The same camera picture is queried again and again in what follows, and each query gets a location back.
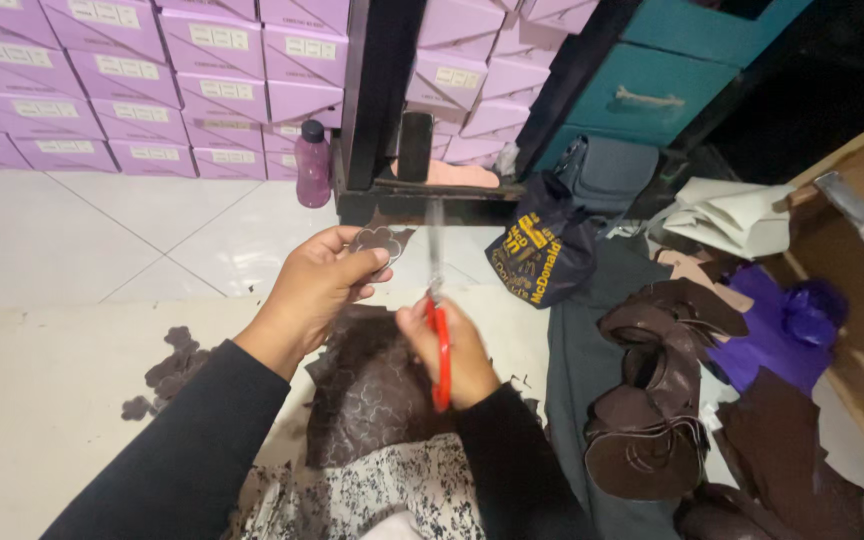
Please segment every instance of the black sleeve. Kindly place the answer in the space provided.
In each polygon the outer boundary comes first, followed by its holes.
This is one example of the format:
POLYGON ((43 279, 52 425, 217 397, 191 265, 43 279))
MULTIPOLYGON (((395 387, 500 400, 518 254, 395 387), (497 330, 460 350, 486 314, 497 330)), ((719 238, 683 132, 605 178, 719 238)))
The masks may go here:
POLYGON ((288 393, 226 340, 42 538, 219 538, 288 393))
POLYGON ((510 384, 462 411, 462 447, 486 537, 594 538, 535 416, 510 384))

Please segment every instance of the hand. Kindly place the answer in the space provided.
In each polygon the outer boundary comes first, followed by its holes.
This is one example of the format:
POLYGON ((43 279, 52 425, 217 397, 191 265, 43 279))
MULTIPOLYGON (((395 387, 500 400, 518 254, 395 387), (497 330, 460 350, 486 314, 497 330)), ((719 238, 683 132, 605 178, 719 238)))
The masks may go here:
MULTIPOLYGON (((412 307, 402 307, 395 313, 395 323, 425 364, 432 382, 438 383, 439 337, 426 325, 427 302, 428 297, 422 297, 412 307)), ((488 398, 501 383, 473 322, 452 300, 442 299, 441 306, 451 339, 452 405, 462 411, 488 398)))
POLYGON ((235 336, 235 343, 291 381, 299 362, 329 335, 330 325, 346 304, 372 296, 369 283, 388 282, 389 251, 349 253, 346 246, 360 227, 330 227, 294 249, 282 264, 265 305, 235 336))

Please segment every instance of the drawer handle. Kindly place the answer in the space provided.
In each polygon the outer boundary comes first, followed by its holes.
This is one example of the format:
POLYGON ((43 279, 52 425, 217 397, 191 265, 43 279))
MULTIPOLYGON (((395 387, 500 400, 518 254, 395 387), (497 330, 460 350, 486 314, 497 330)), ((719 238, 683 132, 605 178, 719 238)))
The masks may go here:
POLYGON ((625 86, 622 84, 618 85, 618 90, 615 92, 615 99, 630 99, 644 103, 651 103, 652 105, 658 105, 660 107, 683 107, 686 104, 685 100, 679 99, 673 95, 670 95, 669 97, 653 97, 634 94, 625 89, 625 86))

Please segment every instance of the person's left hand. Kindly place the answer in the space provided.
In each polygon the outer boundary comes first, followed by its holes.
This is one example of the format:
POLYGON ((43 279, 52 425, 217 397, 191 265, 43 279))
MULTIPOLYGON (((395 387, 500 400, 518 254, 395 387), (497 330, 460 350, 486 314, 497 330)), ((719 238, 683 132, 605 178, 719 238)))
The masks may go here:
POLYGON ((389 251, 349 253, 346 246, 360 227, 330 227, 294 249, 282 264, 269 299, 234 339, 247 353, 286 381, 299 362, 329 335, 339 310, 376 289, 369 283, 388 282, 389 251))

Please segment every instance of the stacked boxes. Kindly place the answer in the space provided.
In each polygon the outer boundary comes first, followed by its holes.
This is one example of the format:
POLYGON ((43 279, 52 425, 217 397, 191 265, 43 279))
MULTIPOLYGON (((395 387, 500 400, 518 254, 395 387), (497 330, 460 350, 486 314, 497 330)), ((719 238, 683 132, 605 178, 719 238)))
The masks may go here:
POLYGON ((515 141, 569 32, 596 2, 428 0, 418 33, 406 110, 430 113, 432 158, 491 167, 515 141), (558 8, 564 21, 552 21, 558 8))
POLYGON ((295 178, 302 122, 341 126, 349 0, 261 7, 0 0, 0 167, 295 178))

